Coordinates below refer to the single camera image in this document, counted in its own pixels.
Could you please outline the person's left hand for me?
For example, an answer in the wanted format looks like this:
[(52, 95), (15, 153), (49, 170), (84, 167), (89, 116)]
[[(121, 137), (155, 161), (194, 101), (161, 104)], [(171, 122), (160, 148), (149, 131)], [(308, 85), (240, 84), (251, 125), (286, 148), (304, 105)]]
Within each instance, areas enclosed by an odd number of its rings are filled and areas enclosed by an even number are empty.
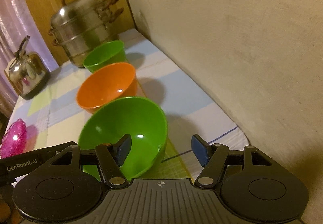
[(23, 221), (12, 200), (13, 189), (14, 187), (12, 185), (1, 187), (1, 223), (18, 224)]

